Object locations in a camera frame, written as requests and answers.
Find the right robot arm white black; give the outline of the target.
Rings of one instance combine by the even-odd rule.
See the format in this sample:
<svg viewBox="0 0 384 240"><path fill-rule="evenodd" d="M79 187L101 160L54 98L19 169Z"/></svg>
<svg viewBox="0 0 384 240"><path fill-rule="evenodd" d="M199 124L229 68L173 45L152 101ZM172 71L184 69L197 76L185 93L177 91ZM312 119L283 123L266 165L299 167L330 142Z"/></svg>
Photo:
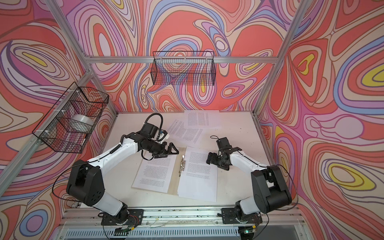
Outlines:
<svg viewBox="0 0 384 240"><path fill-rule="evenodd" d="M209 153L207 164L225 171L234 166L251 176L253 195L236 203L243 215L267 214L292 203L291 193L278 166L261 164L243 151Z"/></svg>

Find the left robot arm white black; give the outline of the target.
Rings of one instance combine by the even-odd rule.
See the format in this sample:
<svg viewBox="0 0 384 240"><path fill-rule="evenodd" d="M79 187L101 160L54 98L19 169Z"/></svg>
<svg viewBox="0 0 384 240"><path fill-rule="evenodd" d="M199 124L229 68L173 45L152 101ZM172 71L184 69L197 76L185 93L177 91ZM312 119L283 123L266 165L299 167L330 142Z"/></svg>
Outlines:
<svg viewBox="0 0 384 240"><path fill-rule="evenodd" d="M67 184L67 194L76 200L113 217L126 219L126 204L105 190L104 177L120 162L140 151L147 151L153 158L165 158L179 154L173 143L159 143L139 133L123 135L121 141L103 154L86 162L79 160L72 166Z"/></svg>

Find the metal folder fastener clip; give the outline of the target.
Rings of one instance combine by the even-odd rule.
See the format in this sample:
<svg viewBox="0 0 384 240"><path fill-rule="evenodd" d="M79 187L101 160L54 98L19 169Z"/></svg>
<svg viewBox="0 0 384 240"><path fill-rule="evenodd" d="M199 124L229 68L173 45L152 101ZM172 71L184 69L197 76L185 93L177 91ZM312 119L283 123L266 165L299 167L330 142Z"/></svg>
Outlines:
<svg viewBox="0 0 384 240"><path fill-rule="evenodd" d="M185 169L185 165L186 165L185 155L182 155L181 165L179 169L179 177L181 177L181 174Z"/></svg>

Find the printed paper sheet front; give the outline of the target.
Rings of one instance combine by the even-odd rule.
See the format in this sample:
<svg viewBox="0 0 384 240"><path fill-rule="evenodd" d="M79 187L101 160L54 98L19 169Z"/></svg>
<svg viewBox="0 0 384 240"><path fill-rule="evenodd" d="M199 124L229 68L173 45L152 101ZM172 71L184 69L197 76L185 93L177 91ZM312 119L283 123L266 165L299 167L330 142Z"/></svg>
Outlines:
<svg viewBox="0 0 384 240"><path fill-rule="evenodd" d="M187 128L185 122L174 120L167 131L173 139L183 142L188 146L197 146L203 136L204 129Z"/></svg>

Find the printed paper sheet back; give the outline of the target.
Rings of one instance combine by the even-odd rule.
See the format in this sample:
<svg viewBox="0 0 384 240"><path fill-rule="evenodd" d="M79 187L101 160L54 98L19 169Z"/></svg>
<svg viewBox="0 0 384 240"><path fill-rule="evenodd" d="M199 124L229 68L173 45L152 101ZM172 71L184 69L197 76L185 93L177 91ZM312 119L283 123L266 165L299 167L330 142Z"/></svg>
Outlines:
<svg viewBox="0 0 384 240"><path fill-rule="evenodd" d="M191 110L185 111L182 117L187 128L217 129L221 126L222 120L219 111Z"/></svg>

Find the silver tape roll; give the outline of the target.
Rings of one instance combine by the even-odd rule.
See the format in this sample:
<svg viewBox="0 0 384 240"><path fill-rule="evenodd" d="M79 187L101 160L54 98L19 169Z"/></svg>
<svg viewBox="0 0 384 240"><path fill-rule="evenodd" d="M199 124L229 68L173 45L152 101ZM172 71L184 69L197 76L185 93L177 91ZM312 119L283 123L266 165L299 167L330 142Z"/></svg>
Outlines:
<svg viewBox="0 0 384 240"><path fill-rule="evenodd" d="M94 121L85 115L76 114L69 122L71 129L76 133L89 133L94 125Z"/></svg>

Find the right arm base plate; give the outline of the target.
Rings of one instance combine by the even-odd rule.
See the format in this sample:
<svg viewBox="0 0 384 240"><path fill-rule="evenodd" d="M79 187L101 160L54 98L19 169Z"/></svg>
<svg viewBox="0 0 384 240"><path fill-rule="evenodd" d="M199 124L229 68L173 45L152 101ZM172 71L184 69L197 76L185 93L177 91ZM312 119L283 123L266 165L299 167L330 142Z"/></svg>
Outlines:
<svg viewBox="0 0 384 240"><path fill-rule="evenodd" d="M224 224L253 224L258 226L263 222L260 213L246 215L239 206L221 208L221 212L217 215L222 218Z"/></svg>

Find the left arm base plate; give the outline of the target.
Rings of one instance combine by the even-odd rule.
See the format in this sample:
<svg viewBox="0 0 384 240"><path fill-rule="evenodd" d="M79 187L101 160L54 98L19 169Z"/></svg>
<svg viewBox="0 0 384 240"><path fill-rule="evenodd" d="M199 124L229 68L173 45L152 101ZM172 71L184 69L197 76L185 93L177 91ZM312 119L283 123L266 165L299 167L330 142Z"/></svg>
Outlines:
<svg viewBox="0 0 384 240"><path fill-rule="evenodd" d="M130 209L123 205L116 216L103 213L102 226L132 226L137 227L142 224L144 209Z"/></svg>

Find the aluminium front rail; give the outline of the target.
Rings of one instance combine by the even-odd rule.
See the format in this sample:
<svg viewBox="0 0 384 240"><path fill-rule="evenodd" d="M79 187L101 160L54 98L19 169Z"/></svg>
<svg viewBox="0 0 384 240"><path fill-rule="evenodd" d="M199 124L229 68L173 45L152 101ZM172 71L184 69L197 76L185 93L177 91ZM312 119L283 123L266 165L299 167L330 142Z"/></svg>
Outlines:
<svg viewBox="0 0 384 240"><path fill-rule="evenodd" d="M312 240L299 209L261 214L247 224L225 224L221 206L138 207L129 226L103 226L91 208L65 212L54 240Z"/></svg>

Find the aluminium frame post right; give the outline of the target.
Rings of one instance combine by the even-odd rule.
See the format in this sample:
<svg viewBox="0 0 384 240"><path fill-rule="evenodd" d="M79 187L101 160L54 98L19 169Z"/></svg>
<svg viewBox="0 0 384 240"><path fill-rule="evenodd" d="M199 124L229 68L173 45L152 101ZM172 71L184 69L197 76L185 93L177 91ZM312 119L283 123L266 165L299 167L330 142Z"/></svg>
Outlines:
<svg viewBox="0 0 384 240"><path fill-rule="evenodd" d="M297 11L295 12L295 15L293 17L293 20L287 30L287 34L282 42L281 48L279 50L279 53L277 55L277 61L276 63L272 66L271 71L265 80L265 83L261 89L261 92L259 94L259 97L257 99L255 108L253 110L253 116L256 117L257 112L261 109L261 106L263 104L264 99L268 95L268 90L270 89L274 79L276 78L280 67L282 66L284 62L284 57L288 52L288 48L290 44L292 43L295 34L297 30L300 27L300 24L302 23L305 14L307 12L307 9L311 5L312 1L300 1L299 6L297 8Z"/></svg>

